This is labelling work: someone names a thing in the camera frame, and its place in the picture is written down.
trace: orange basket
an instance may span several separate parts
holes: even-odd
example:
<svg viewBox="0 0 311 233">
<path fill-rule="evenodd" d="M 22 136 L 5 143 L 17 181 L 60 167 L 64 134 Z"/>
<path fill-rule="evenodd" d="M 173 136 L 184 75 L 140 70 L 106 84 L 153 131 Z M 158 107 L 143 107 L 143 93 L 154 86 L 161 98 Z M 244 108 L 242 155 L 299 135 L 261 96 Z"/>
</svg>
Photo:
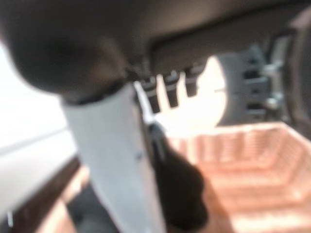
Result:
<svg viewBox="0 0 311 233">
<path fill-rule="evenodd" d="M 283 123 L 170 138 L 202 172 L 201 233 L 311 233 L 311 144 Z"/>
</svg>

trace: black plastic part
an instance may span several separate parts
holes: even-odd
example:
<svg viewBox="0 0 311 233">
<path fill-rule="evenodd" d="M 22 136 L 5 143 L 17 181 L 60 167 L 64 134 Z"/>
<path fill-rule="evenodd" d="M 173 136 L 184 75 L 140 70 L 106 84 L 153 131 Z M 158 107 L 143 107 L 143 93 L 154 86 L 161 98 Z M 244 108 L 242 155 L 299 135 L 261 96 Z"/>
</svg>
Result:
<svg viewBox="0 0 311 233">
<path fill-rule="evenodd" d="M 0 38 L 33 86 L 80 102 L 264 39 L 311 0 L 0 0 Z"/>
<path fill-rule="evenodd" d="M 167 97 L 172 108 L 178 106 L 177 83 L 179 78 L 180 73 L 176 71 L 172 71 L 169 75 L 163 75 Z"/>
<path fill-rule="evenodd" d="M 146 95 L 148 97 L 153 113 L 160 112 L 160 106 L 159 106 L 159 102 L 157 99 L 157 92 L 156 92 L 156 86 L 157 86 L 156 77 L 152 76 L 149 79 L 144 79 L 140 81 L 140 83 L 141 83 L 142 89 L 146 92 Z"/>
<path fill-rule="evenodd" d="M 193 97 L 197 94 L 197 81 L 200 74 L 204 71 L 205 66 L 206 60 L 185 69 L 185 85 L 188 97 Z"/>
<path fill-rule="evenodd" d="M 198 94 L 197 78 L 195 80 L 186 81 L 186 91 L 188 97 L 193 97 Z"/>
</svg>

